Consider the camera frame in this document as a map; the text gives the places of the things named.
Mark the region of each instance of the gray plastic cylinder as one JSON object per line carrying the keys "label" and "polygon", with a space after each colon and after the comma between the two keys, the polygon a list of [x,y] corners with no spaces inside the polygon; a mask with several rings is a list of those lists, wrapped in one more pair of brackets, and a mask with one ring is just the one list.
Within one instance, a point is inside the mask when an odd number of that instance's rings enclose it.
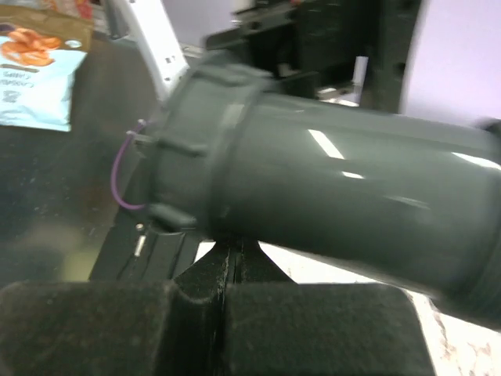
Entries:
{"label": "gray plastic cylinder", "polygon": [[497,161],[487,132],[267,94],[231,157],[218,228],[441,297],[497,240]]}
{"label": "gray plastic cylinder", "polygon": [[499,136],[274,90],[216,52],[187,73],[151,128],[152,218],[307,252],[501,328]]}

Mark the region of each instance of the black foam pad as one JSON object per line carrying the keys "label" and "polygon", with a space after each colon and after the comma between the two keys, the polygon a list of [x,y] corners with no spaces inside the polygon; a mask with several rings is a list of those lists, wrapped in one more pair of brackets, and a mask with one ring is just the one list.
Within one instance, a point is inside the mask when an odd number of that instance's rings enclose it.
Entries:
{"label": "black foam pad", "polygon": [[231,376],[434,375],[416,310],[381,284],[230,285]]}
{"label": "black foam pad", "polygon": [[175,374],[175,289],[163,283],[11,285],[0,293],[0,375]]}

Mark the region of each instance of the snack bag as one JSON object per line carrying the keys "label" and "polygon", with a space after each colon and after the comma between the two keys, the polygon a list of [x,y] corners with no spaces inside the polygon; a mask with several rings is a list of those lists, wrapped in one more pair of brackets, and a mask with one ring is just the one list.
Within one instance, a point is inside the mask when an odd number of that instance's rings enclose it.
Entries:
{"label": "snack bag", "polygon": [[0,5],[0,125],[70,131],[74,72],[92,22]]}

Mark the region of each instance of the purple wire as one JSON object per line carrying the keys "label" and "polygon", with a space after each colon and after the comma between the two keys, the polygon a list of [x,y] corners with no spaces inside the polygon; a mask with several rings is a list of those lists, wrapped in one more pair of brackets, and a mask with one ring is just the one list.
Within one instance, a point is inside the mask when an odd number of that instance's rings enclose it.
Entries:
{"label": "purple wire", "polygon": [[115,157],[115,161],[113,162],[113,167],[111,168],[111,177],[110,177],[111,194],[113,195],[115,201],[122,208],[127,210],[140,210],[145,207],[144,204],[134,205],[134,204],[129,204],[128,202],[122,200],[122,197],[118,192],[118,187],[117,187],[118,170],[120,169],[120,163],[122,161],[122,157],[124,156],[124,153],[127,150],[129,144],[134,139],[134,134],[141,132],[141,130],[144,127],[146,127],[146,122],[144,120],[139,120],[138,124],[135,126],[132,132],[129,132],[129,134],[127,135],[127,138],[125,139],[124,143],[122,143],[122,146],[120,146],[117,156]]}

